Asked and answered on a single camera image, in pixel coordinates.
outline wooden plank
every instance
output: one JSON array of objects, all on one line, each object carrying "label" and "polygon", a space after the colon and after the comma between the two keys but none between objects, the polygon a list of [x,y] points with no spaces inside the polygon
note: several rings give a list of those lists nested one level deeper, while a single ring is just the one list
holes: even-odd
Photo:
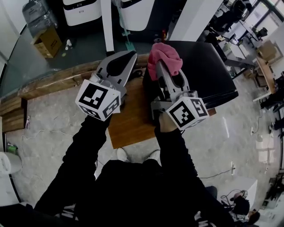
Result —
[{"label": "wooden plank", "polygon": [[2,117],[2,132],[24,129],[26,124],[26,110],[20,109]]},{"label": "wooden plank", "polygon": [[136,78],[126,84],[124,109],[112,116],[108,130],[114,149],[155,137],[142,81]]},{"label": "wooden plank", "polygon": [[213,116],[213,115],[217,114],[216,109],[215,108],[209,109],[208,114],[209,114],[209,116]]},{"label": "wooden plank", "polygon": [[274,76],[271,72],[269,66],[265,63],[265,60],[261,57],[256,57],[257,63],[263,73],[263,76],[265,77],[265,80],[267,82],[267,86],[271,92],[271,94],[274,94],[276,92],[275,89],[275,82],[274,82]]},{"label": "wooden plank", "polygon": [[[149,55],[139,55],[135,68],[146,67]],[[96,71],[101,61],[81,64],[70,69],[62,70],[44,78],[29,83],[20,89],[18,96],[30,100],[56,91],[79,86],[84,79],[89,79],[91,73]]]},{"label": "wooden plank", "polygon": [[15,110],[26,108],[27,101],[20,97],[14,97],[8,101],[1,102],[0,104],[0,116],[4,116]]}]

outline person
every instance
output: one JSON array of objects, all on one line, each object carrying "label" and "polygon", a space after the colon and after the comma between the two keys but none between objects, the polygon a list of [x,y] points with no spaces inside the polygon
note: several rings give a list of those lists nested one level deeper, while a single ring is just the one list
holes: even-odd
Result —
[{"label": "person", "polygon": [[280,119],[280,120],[275,120],[274,123],[271,123],[271,125],[269,125],[269,134],[271,133],[272,130],[279,130],[281,128],[284,128],[284,118]]},{"label": "person", "polygon": [[233,23],[236,23],[239,20],[245,21],[251,11],[252,5],[249,0],[235,0],[231,6],[231,9],[225,12],[222,16],[218,17],[213,22],[212,27],[216,31],[228,32]]},{"label": "person", "polygon": [[[155,129],[162,166],[155,160],[157,152],[138,164],[128,162],[120,149],[118,156],[123,160],[108,161],[95,179],[95,163],[109,123],[110,118],[103,122],[86,117],[55,179],[34,210],[19,204],[0,207],[0,223],[4,227],[134,222],[234,226],[230,214],[198,178],[181,131],[166,113],[160,115]],[[195,218],[197,213],[201,214],[202,223]]]},{"label": "person", "polygon": [[278,108],[283,106],[284,102],[284,72],[281,76],[275,80],[276,93],[269,95],[269,98],[265,101],[260,101],[261,109],[270,109],[273,106],[280,105]]},{"label": "person", "polygon": [[248,192],[246,190],[242,190],[230,199],[233,204],[231,204],[228,200],[227,196],[221,196],[221,198],[226,198],[227,200],[223,200],[222,203],[225,209],[230,213],[235,221],[239,221],[244,218],[244,216],[249,213],[249,201],[246,200],[248,196]]},{"label": "person", "polygon": [[248,225],[254,225],[260,218],[260,213],[256,210],[253,209],[248,213]]}]

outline black sleeve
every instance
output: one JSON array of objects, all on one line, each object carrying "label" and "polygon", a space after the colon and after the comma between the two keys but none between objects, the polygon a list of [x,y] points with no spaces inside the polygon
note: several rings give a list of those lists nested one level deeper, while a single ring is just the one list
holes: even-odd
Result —
[{"label": "black sleeve", "polygon": [[65,206],[77,203],[80,195],[95,181],[95,162],[98,151],[106,141],[106,129],[111,117],[100,121],[86,117],[82,128],[73,137],[73,143],[63,157],[63,164],[46,192],[35,206],[35,210],[49,214],[59,214]]},{"label": "black sleeve", "polygon": [[252,12],[252,5],[250,3],[246,4],[246,7],[249,12]]},{"label": "black sleeve", "polygon": [[181,199],[184,198],[186,203],[190,203],[191,207],[195,207],[204,218],[216,226],[233,227],[231,215],[207,192],[198,178],[181,132],[177,129],[170,133],[161,133],[157,127],[155,134],[161,148],[163,172],[171,184],[177,188],[178,196]]}]

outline cardboard box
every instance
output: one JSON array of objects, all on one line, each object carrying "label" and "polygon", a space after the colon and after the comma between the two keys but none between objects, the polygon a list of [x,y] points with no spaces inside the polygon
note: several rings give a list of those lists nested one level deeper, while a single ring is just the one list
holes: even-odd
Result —
[{"label": "cardboard box", "polygon": [[267,62],[274,59],[277,53],[275,45],[270,40],[266,41],[262,46],[260,46],[258,51],[261,57]]},{"label": "cardboard box", "polygon": [[54,27],[41,31],[32,41],[32,44],[45,58],[54,58],[62,42]]},{"label": "cardboard box", "polygon": [[250,78],[255,78],[256,76],[256,72],[254,72],[253,70],[246,70],[244,73],[243,73],[244,77],[247,78],[247,79],[250,79]]}]

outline wooden table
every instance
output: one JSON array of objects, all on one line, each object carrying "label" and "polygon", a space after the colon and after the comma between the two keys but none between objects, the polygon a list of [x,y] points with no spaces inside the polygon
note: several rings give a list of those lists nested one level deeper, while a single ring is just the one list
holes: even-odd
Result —
[{"label": "wooden table", "polygon": [[155,137],[142,81],[143,77],[135,78],[126,84],[124,108],[112,116],[108,130],[114,149]]},{"label": "wooden table", "polygon": [[265,78],[265,81],[267,83],[267,86],[269,88],[269,91],[268,93],[264,94],[264,95],[261,95],[260,97],[256,98],[253,100],[253,102],[256,102],[262,98],[265,98],[271,94],[274,94],[276,92],[275,90],[275,82],[274,82],[274,75],[273,73],[271,72],[268,64],[266,64],[265,60],[261,57],[256,57],[256,60],[257,60],[257,63],[259,65],[259,68],[261,70],[261,72],[263,73],[263,76]]}]

